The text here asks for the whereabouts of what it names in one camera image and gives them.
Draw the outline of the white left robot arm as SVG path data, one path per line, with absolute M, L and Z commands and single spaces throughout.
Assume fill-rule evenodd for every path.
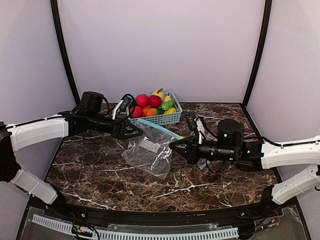
M 118 140 L 139 137 L 142 130 L 129 121 L 126 116 L 117 118 L 117 114 L 127 107 L 137 109 L 134 97 L 125 94 L 114 109 L 101 113 L 106 97 L 97 92 L 86 91 L 80 103 L 72 110 L 18 124 L 0 123 L 0 180 L 11 183 L 27 194 L 40 199 L 47 205 L 59 205 L 66 202 L 63 194 L 35 174 L 27 171 L 16 161 L 15 153 L 32 145 L 53 139 L 72 137 L 88 130 L 110 134 Z

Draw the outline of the clear zip top bag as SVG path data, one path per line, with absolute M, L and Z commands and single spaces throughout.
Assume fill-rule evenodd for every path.
M 142 135 L 130 139 L 122 157 L 128 165 L 164 180 L 171 168 L 169 144 L 182 137 L 141 118 L 134 125 L 142 130 Z

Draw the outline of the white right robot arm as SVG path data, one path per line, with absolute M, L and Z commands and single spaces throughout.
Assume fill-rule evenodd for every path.
M 188 119 L 195 136 L 169 144 L 186 159 L 188 164 L 199 160 L 230 162 L 244 172 L 256 172 L 290 165 L 308 165 L 284 182 L 268 186 L 262 192 L 261 202 L 282 205 L 291 198 L 320 184 L 320 138 L 276 143 L 266 137 L 244 136 L 244 125 L 233 119 L 218 122 L 216 140 L 207 140 L 196 122 Z

